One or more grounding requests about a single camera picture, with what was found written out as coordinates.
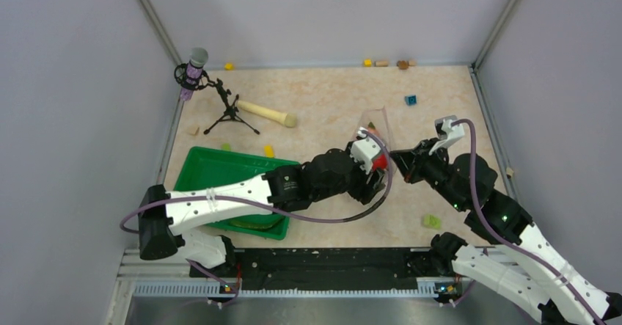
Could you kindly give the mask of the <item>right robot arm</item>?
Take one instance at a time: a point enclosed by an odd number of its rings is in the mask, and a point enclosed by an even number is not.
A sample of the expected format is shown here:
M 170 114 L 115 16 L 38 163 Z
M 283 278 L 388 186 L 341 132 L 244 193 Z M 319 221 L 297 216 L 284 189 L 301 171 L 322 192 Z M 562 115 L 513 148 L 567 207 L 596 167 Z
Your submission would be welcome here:
M 605 324 L 621 316 L 621 295 L 588 282 L 549 243 L 532 216 L 494 188 L 497 173 L 474 152 L 450 161 L 437 139 L 391 159 L 407 183 L 426 182 L 457 211 L 465 224 L 516 263 L 521 271 L 452 233 L 431 242 L 430 265 L 440 275 L 469 277 L 514 303 L 540 324 Z

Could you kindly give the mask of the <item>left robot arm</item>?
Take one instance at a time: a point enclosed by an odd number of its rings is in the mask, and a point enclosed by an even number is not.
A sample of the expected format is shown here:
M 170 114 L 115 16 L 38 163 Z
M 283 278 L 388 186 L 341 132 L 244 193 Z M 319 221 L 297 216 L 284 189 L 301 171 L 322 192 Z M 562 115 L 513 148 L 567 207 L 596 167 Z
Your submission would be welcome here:
M 298 218 L 313 203 L 349 194 L 367 205 L 388 193 L 392 178 L 388 148 L 370 137 L 331 149 L 303 164 L 285 165 L 237 183 L 194 191 L 151 186 L 138 213 L 139 257 L 163 260 L 174 255 L 198 263 L 218 276 L 235 267 L 232 241 L 199 228 L 240 216 L 275 213 Z

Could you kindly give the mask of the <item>red lychee fruit bunch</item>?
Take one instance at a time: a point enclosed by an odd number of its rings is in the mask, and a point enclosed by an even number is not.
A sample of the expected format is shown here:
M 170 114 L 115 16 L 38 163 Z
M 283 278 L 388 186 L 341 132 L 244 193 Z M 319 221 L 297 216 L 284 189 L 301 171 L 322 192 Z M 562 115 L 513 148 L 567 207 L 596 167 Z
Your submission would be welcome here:
M 373 159 L 372 163 L 373 163 L 373 166 L 372 166 L 373 170 L 386 169 L 388 166 L 387 157 L 383 153 L 378 154 Z

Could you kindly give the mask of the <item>clear zip top bag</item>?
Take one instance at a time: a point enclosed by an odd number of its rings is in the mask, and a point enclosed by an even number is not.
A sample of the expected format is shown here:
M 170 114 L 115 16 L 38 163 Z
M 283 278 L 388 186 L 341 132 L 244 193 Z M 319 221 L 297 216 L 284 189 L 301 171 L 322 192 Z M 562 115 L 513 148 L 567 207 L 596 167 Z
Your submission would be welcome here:
M 367 124 L 369 122 L 373 122 L 373 124 L 376 126 L 375 131 L 369 131 L 366 129 Z M 376 137 L 382 142 L 382 144 L 385 146 L 385 148 L 388 151 L 391 151 L 393 135 L 392 135 L 391 128 L 389 126 L 387 111 L 385 107 L 363 111 L 361 117 L 359 118 L 359 122 L 356 127 L 353 141 L 356 140 L 356 133 L 360 127 L 364 128 L 365 133 L 367 134 L 370 133 L 374 135 L 374 137 Z M 389 167 L 390 159 L 388 157 L 387 157 L 387 161 L 388 161 L 388 167 Z

